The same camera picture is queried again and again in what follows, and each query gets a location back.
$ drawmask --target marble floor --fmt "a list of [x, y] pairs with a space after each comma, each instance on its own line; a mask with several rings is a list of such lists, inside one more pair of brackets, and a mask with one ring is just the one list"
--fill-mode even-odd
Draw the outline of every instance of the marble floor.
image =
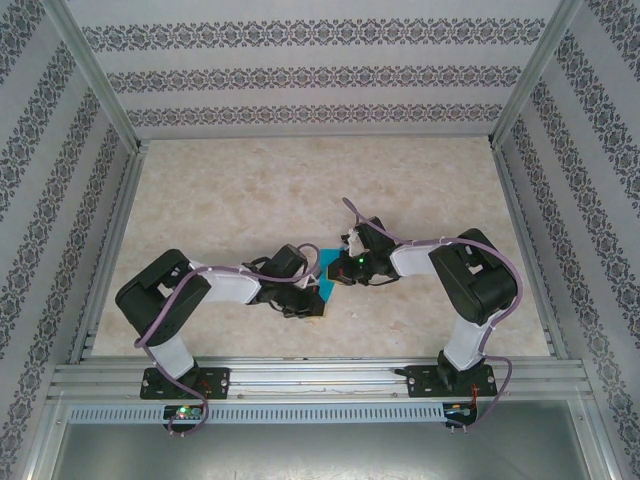
[[[141, 355], [114, 297], [165, 250], [237, 265], [286, 243], [337, 248], [354, 220], [343, 196], [404, 238], [480, 228], [526, 287], [488, 353], [549, 354], [486, 138], [329, 137], [153, 141], [93, 355]], [[380, 288], [337, 286], [318, 318], [201, 304], [181, 334], [194, 355], [435, 356], [454, 318], [437, 277], [421, 276]]]

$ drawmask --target decorative border pattern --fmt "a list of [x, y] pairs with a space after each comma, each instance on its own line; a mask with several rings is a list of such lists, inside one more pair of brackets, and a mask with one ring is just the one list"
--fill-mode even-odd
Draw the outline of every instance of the decorative border pattern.
[[520, 67], [277, 67], [109, 73], [116, 93], [346, 87], [512, 87]]
[[[63, 318], [67, 296], [87, 245], [91, 224], [98, 209], [100, 196], [119, 142], [115, 128], [110, 126], [82, 196], [82, 203], [76, 213], [74, 227], [69, 233], [67, 246], [51, 286], [51, 293], [46, 301], [46, 308], [42, 311], [42, 317], [38, 322], [38, 330], [33, 338], [34, 342], [29, 348], [25, 370], [20, 375], [19, 387], [14, 394], [16, 400], [7, 412], [9, 420], [2, 426], [3, 433], [0, 437], [0, 445], [3, 448], [0, 451], [0, 465], [2, 465], [0, 476], [4, 475], [3, 478], [11, 477], [11, 469], [17, 461], [18, 451], [24, 441], [23, 435], [27, 431], [27, 420], [31, 417], [36, 403], [36, 392], [42, 384], [42, 375], [45, 372], [46, 363], [58, 333], [58, 325]], [[118, 190], [123, 178], [124, 175], [120, 179]]]
[[0, 21], [0, 85], [16, 64], [22, 49], [33, 36], [44, 17], [38, 0], [15, 0]]
[[589, 8], [640, 82], [640, 14], [630, 0], [589, 0]]
[[618, 236], [609, 223], [607, 212], [598, 199], [598, 192], [591, 185], [589, 172], [582, 163], [569, 129], [544, 81], [540, 81], [531, 92], [531, 101], [544, 124], [553, 150], [558, 155], [560, 167], [582, 212], [585, 226], [592, 235], [591, 242], [601, 258], [600, 263], [611, 284], [611, 291], [615, 292], [616, 302], [624, 310], [622, 316], [628, 322], [629, 332], [636, 339], [635, 347], [640, 349], [640, 287], [634, 283], [636, 276], [631, 273], [629, 260], [622, 256], [624, 251], [618, 245]]
[[499, 104], [291, 105], [128, 110], [134, 127], [290, 123], [493, 122]]
[[10, 198], [20, 185], [25, 167], [31, 162], [35, 146], [40, 143], [44, 128], [49, 124], [53, 110], [67, 86], [76, 62], [64, 42], [56, 49], [47, 69], [38, 82], [38, 88], [29, 99], [24, 115], [13, 129], [0, 158], [0, 222], [3, 212], [11, 205]]
[[2, 287], [0, 297], [0, 360], [4, 358], [4, 349], [11, 341], [11, 330], [20, 317], [25, 296], [31, 288], [31, 279], [40, 263], [40, 255], [58, 218], [58, 211], [99, 109], [100, 102], [89, 88], [33, 212], [33, 220], [23, 237], [24, 243], [18, 248], [13, 269], [7, 274], [6, 286]]
[[567, 33], [562, 39], [556, 50], [556, 59], [589, 117], [602, 148], [609, 154], [609, 161], [620, 177], [620, 184], [624, 185], [627, 198], [632, 200], [633, 208], [639, 210], [640, 149], [633, 143], [627, 126], [620, 120], [615, 105], [599, 83], [573, 34]]
[[168, 23], [84, 27], [95, 52], [303, 45], [532, 45], [542, 18], [415, 18]]
[[549, 287], [549, 282], [547, 281], [547, 274], [544, 271], [544, 265], [542, 264], [542, 258], [540, 257], [540, 253], [538, 252], [538, 246], [533, 241], [533, 230], [531, 230], [531, 226], [529, 225], [529, 219], [527, 218], [527, 213], [524, 210], [524, 205], [522, 204], [522, 200], [520, 198], [520, 192], [518, 190], [518, 186], [516, 185], [516, 181], [513, 178], [513, 173], [511, 172], [511, 166], [508, 162], [507, 153], [504, 150], [504, 147], [500, 145], [500, 153], [502, 154], [502, 158], [504, 160], [504, 165], [507, 169], [507, 173], [509, 174], [509, 179], [511, 180], [511, 185], [513, 186], [513, 192], [516, 195], [516, 200], [518, 201], [518, 206], [520, 207], [520, 211], [522, 212], [522, 219], [524, 220], [524, 226], [527, 229], [527, 234], [529, 235], [529, 240], [531, 244], [531, 248], [533, 248], [533, 253], [536, 256], [536, 261], [538, 262], [538, 269], [540, 270], [540, 276], [542, 277], [542, 283], [544, 284], [545, 292], [547, 293], [547, 298], [549, 299], [549, 305], [551, 306], [551, 310], [553, 310], [553, 317], [556, 319], [556, 324], [558, 326], [558, 331], [560, 332], [560, 338], [562, 339], [562, 343], [564, 344], [564, 349], [567, 352], [569, 358], [572, 358], [571, 350], [569, 349], [569, 344], [566, 340], [566, 335], [564, 333], [564, 328], [558, 321], [558, 307], [556, 307], [556, 302], [553, 299], [553, 294], [551, 293], [551, 288]]
[[78, 314], [78, 319], [76, 320], [76, 328], [73, 333], [73, 338], [69, 343], [70, 347], [69, 347], [69, 351], [67, 352], [67, 363], [71, 363], [71, 355], [73, 355], [73, 347], [75, 347], [75, 344], [78, 341], [80, 326], [82, 325], [82, 321], [84, 320], [84, 313], [86, 312], [87, 306], [89, 304], [89, 296], [91, 295], [91, 289], [93, 288], [93, 283], [96, 280], [98, 266], [100, 265], [100, 259], [102, 258], [102, 250], [107, 244], [107, 236], [109, 235], [109, 230], [111, 229], [111, 220], [113, 220], [113, 214], [116, 211], [116, 207], [118, 206], [118, 200], [120, 199], [120, 189], [127, 175], [127, 171], [129, 170], [129, 163], [131, 159], [135, 158], [136, 156], [137, 156], [136, 153], [127, 153], [127, 159], [124, 163], [124, 166], [122, 167], [122, 173], [120, 174], [120, 179], [118, 180], [118, 187], [116, 188], [116, 193], [115, 193], [115, 196], [113, 197], [111, 208], [109, 209], [109, 215], [107, 216], [107, 224], [104, 227], [104, 232], [102, 233], [102, 238], [100, 239], [100, 246], [98, 247], [98, 255], [96, 255], [96, 263], [93, 265], [93, 272], [91, 273], [91, 279], [89, 280], [87, 291], [84, 294], [84, 299], [82, 300], [82, 307], [80, 308], [80, 313]]
[[[521, 116], [513, 126], [511, 134], [547, 227], [549, 240], [554, 247], [558, 265], [569, 291], [569, 297], [586, 339], [586, 346], [593, 355], [598, 378], [604, 385], [603, 390], [607, 394], [609, 408], [614, 414], [613, 420], [618, 425], [618, 434], [627, 446], [625, 453], [631, 459], [630, 464], [634, 474], [640, 476], [640, 425], [637, 422], [638, 414], [633, 411], [633, 399], [624, 390], [626, 388], [625, 382], [620, 380], [620, 366], [615, 362], [611, 343], [603, 332], [604, 327], [600, 321], [600, 315], [594, 306], [589, 286], [584, 282], [584, 275], [560, 215], [560, 209], [553, 198], [538, 153]], [[513, 182], [509, 163], [505, 163]], [[520, 198], [518, 198], [518, 202], [524, 214]]]

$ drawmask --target black mounting bracket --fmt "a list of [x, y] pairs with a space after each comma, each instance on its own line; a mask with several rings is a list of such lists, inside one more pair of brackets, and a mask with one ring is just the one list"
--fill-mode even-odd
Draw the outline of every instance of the black mounting bracket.
[[475, 405], [461, 405], [456, 403], [443, 403], [444, 416], [451, 422], [446, 422], [445, 427], [468, 427], [478, 419], [478, 408]]
[[[196, 383], [191, 387], [208, 400], [226, 400], [231, 370], [228, 368], [200, 367]], [[192, 400], [193, 395], [176, 387], [157, 368], [147, 368], [140, 387], [142, 400]]]
[[410, 398], [471, 397], [474, 385], [478, 397], [495, 397], [498, 393], [491, 365], [481, 365], [472, 376], [458, 382], [451, 390], [438, 376], [437, 365], [409, 365], [394, 372], [406, 377]]

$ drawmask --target robotic arm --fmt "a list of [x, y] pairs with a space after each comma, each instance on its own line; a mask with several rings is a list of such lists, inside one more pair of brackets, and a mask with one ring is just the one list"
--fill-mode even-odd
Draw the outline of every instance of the robotic arm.
[[[327, 278], [344, 285], [377, 286], [411, 275], [438, 275], [457, 318], [449, 342], [438, 355], [437, 377], [426, 379], [427, 390], [433, 392], [437, 383], [438, 389], [447, 392], [442, 396], [467, 396], [482, 372], [488, 380], [486, 369], [490, 367], [483, 369], [483, 350], [491, 330], [520, 302], [522, 283], [515, 266], [478, 229], [456, 238], [407, 241], [386, 232], [377, 217], [366, 219], [350, 201], [343, 200], [358, 223], [342, 237], [346, 248], [328, 266]], [[305, 246], [316, 250], [312, 267], [300, 252]], [[285, 245], [273, 258], [259, 258], [239, 267], [205, 267], [175, 249], [156, 259], [116, 295], [116, 304], [140, 334], [136, 346], [143, 347], [158, 367], [154, 388], [162, 396], [143, 398], [196, 397], [205, 409], [206, 399], [226, 398], [224, 388], [223, 396], [214, 396], [206, 381], [213, 373], [198, 367], [179, 330], [203, 301], [269, 303], [285, 317], [322, 315], [324, 301], [318, 286], [308, 282], [312, 274], [317, 274], [319, 257], [317, 247], [304, 244], [298, 248]], [[372, 283], [376, 275], [387, 280]], [[408, 376], [411, 384], [416, 380], [412, 376], [420, 377], [425, 372], [396, 373]], [[228, 378], [224, 375], [223, 386]], [[508, 378], [509, 374], [497, 394], [494, 386], [491, 395], [495, 398], [487, 412], [504, 391]]]
[[[358, 223], [342, 237], [346, 248], [329, 265], [328, 278], [344, 285], [367, 286], [412, 275], [438, 275], [458, 314], [451, 338], [438, 355], [438, 377], [449, 391], [466, 387], [484, 362], [487, 330], [514, 303], [516, 278], [502, 260], [487, 251], [496, 252], [478, 229], [467, 230], [452, 239], [456, 243], [446, 245], [397, 244], [384, 232], [377, 217]], [[389, 280], [371, 283], [375, 275]]]
[[[148, 348], [171, 378], [204, 395], [207, 392], [202, 372], [179, 334], [195, 308], [201, 302], [269, 303], [285, 317], [321, 316], [324, 300], [318, 287], [307, 282], [315, 266], [308, 267], [306, 256], [292, 245], [282, 247], [273, 258], [216, 269], [203, 267], [180, 250], [172, 249], [122, 287], [116, 304], [140, 335], [137, 346]], [[291, 283], [297, 272], [302, 272], [297, 275], [300, 282]], [[186, 283], [176, 291], [185, 279]], [[179, 388], [172, 391], [178, 398], [188, 396]]]

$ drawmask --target blue block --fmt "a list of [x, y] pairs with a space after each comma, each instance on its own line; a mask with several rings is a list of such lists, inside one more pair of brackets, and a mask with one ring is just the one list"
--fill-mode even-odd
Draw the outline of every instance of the blue block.
[[341, 248], [323, 248], [320, 250], [320, 268], [322, 269], [322, 275], [320, 275], [318, 279], [318, 286], [320, 287], [320, 296], [325, 304], [329, 302], [329, 297], [335, 286], [335, 282], [327, 278], [327, 267], [340, 256], [341, 251]]

